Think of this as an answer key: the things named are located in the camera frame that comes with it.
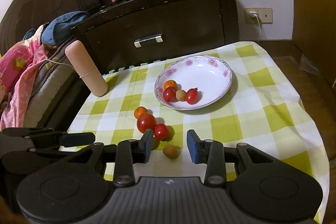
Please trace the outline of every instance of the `electrical outlet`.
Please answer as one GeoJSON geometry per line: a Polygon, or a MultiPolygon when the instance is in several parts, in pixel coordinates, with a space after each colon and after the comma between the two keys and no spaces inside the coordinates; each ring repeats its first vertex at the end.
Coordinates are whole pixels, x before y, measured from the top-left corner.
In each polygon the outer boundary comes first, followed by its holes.
{"type": "Polygon", "coordinates": [[[259,8],[259,18],[261,23],[273,23],[273,9],[259,8]]]}
{"type": "Polygon", "coordinates": [[[245,23],[246,24],[255,24],[257,22],[256,19],[253,19],[250,14],[249,11],[256,11],[259,14],[259,8],[245,8],[244,9],[244,13],[245,13],[245,23]]]}
{"type": "Polygon", "coordinates": [[[258,13],[261,24],[273,23],[272,8],[245,8],[244,14],[246,24],[258,24],[258,21],[250,16],[250,11],[256,11],[258,13]]]}

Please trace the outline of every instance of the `plate rim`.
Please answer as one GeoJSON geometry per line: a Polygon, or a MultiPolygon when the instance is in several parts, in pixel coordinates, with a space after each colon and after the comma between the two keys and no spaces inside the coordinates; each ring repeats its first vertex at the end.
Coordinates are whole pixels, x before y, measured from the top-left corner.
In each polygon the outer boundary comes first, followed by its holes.
{"type": "Polygon", "coordinates": [[[211,105],[213,104],[214,102],[218,101],[220,98],[222,98],[226,93],[227,91],[229,90],[229,88],[231,87],[231,84],[232,84],[232,79],[233,79],[233,73],[232,73],[232,69],[230,68],[230,66],[228,65],[228,63],[226,63],[223,59],[220,59],[216,56],[212,56],[212,55],[200,55],[200,54],[195,54],[195,55],[189,55],[189,56],[186,56],[184,58],[181,58],[179,60],[176,60],[175,62],[171,63],[168,67],[164,68],[163,71],[160,72],[159,76],[156,78],[155,80],[155,84],[154,84],[154,94],[155,94],[155,97],[156,99],[161,103],[163,104],[164,106],[166,107],[169,107],[169,108],[172,108],[172,109],[175,109],[175,110],[182,110],[182,111],[185,111],[185,110],[196,110],[196,109],[200,109],[200,108],[203,108],[203,107],[206,107],[208,105],[211,105]],[[215,58],[217,59],[219,62],[223,63],[231,72],[230,74],[230,82],[227,86],[227,88],[223,91],[222,94],[220,94],[216,99],[212,100],[211,102],[207,103],[207,104],[204,104],[204,105],[201,105],[201,106],[198,106],[198,107],[195,107],[195,108],[176,108],[176,107],[173,107],[171,105],[167,105],[166,102],[163,102],[159,99],[158,95],[157,95],[157,91],[156,91],[156,84],[158,83],[158,80],[159,78],[164,74],[164,72],[166,71],[166,69],[168,69],[170,66],[173,66],[173,65],[176,65],[177,63],[179,62],[182,62],[183,60],[185,59],[188,59],[190,57],[209,57],[209,58],[215,58]]]}

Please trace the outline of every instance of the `small food item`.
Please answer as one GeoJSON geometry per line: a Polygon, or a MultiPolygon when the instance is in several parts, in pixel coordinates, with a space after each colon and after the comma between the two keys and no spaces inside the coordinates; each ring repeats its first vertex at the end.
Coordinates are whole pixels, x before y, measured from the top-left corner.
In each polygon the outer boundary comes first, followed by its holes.
{"type": "Polygon", "coordinates": [[[152,146],[152,150],[155,150],[159,147],[160,145],[160,141],[158,141],[156,138],[153,138],[153,146],[152,146]]]}
{"type": "Polygon", "coordinates": [[[169,131],[164,123],[159,123],[154,128],[154,137],[159,141],[165,141],[169,137],[169,131]]]}
{"type": "Polygon", "coordinates": [[[197,88],[188,90],[187,94],[185,95],[185,100],[187,101],[188,104],[191,104],[191,105],[196,103],[198,100],[197,88]]]}
{"type": "Polygon", "coordinates": [[[176,82],[174,80],[168,80],[163,86],[164,90],[166,90],[167,88],[173,88],[174,90],[177,90],[176,82]]]}
{"type": "Polygon", "coordinates": [[[134,110],[134,117],[138,119],[144,113],[147,113],[147,109],[143,106],[140,106],[136,110],[134,110]]]}
{"type": "Polygon", "coordinates": [[[176,91],[176,99],[179,101],[185,101],[186,92],[184,90],[176,91]]]}
{"type": "Polygon", "coordinates": [[[138,118],[136,126],[142,134],[146,131],[146,129],[149,128],[154,131],[154,128],[156,126],[155,117],[152,114],[144,113],[138,118]]]}
{"type": "Polygon", "coordinates": [[[162,152],[164,155],[170,159],[177,159],[180,156],[180,148],[178,146],[168,144],[166,145],[162,152]]]}
{"type": "Polygon", "coordinates": [[[174,88],[170,87],[167,88],[164,92],[163,92],[163,99],[166,102],[171,102],[172,100],[174,100],[176,98],[175,96],[175,90],[174,88]]]}

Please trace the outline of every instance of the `green checkered tablecloth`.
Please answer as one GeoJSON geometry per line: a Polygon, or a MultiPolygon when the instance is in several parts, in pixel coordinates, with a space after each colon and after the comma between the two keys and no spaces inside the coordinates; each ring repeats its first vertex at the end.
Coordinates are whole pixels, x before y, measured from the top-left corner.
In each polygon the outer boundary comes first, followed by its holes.
{"type": "MultiPolygon", "coordinates": [[[[320,134],[307,114],[300,96],[268,53],[254,42],[237,42],[202,52],[226,61],[233,71],[229,92],[210,106],[192,111],[177,111],[160,104],[154,95],[155,80],[171,59],[134,67],[104,76],[109,91],[103,97],[91,94],[69,132],[93,132],[97,142],[118,144],[125,139],[140,139],[134,110],[144,106],[157,122],[174,131],[169,144],[183,148],[177,160],[163,155],[166,142],[152,151],[147,164],[135,164],[139,176],[200,176],[205,165],[191,162],[186,132],[194,129],[200,139],[214,139],[224,146],[249,143],[266,153],[313,176],[323,188],[323,201],[315,220],[322,222],[329,193],[329,162],[320,134]]],[[[105,178],[112,179],[113,164],[105,178]]],[[[228,179],[235,178],[227,164],[228,179]]]]}

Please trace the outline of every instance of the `small orange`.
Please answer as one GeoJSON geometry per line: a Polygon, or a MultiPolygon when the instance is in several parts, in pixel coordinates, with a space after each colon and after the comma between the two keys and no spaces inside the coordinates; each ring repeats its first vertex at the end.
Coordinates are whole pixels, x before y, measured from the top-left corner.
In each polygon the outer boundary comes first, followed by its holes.
{"type": "Polygon", "coordinates": [[[136,110],[134,110],[134,117],[137,119],[144,113],[147,113],[147,109],[143,106],[140,106],[136,110]]]}
{"type": "Polygon", "coordinates": [[[163,86],[164,90],[166,90],[167,88],[173,88],[174,90],[177,90],[176,82],[174,80],[168,80],[163,86]]]}

